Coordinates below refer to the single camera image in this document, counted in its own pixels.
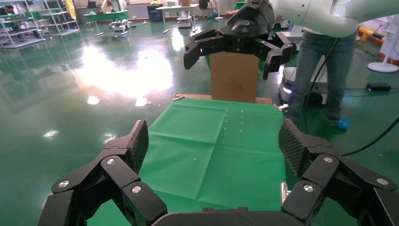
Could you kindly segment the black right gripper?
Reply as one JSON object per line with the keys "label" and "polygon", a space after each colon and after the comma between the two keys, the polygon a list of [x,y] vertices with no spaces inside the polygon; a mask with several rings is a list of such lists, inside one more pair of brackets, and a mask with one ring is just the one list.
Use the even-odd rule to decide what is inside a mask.
{"label": "black right gripper", "polygon": [[183,57],[185,69],[191,69],[199,57],[222,51],[254,54],[264,61],[262,78],[266,81],[270,73],[290,61],[293,51],[293,44],[282,32],[268,38],[274,19],[268,0],[247,1],[219,31],[212,28],[189,37]]}

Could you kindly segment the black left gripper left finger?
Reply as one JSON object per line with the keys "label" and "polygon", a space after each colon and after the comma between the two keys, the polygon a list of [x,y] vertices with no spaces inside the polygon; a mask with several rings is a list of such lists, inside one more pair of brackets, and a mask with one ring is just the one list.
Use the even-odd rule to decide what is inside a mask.
{"label": "black left gripper left finger", "polygon": [[52,185],[38,225],[85,226],[110,200],[129,224],[155,223],[167,206],[139,177],[148,147],[147,123],[138,120],[128,135],[108,141],[93,161]]}

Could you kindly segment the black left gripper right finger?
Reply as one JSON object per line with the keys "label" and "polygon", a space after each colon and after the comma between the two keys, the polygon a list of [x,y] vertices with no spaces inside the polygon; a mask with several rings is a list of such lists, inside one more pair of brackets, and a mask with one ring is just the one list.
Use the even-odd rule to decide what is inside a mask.
{"label": "black left gripper right finger", "polygon": [[302,133],[289,119],[280,126],[278,145],[299,179],[290,191],[281,187],[284,212],[309,226],[329,198],[360,226],[398,225],[399,194],[392,180],[342,156],[325,139]]}

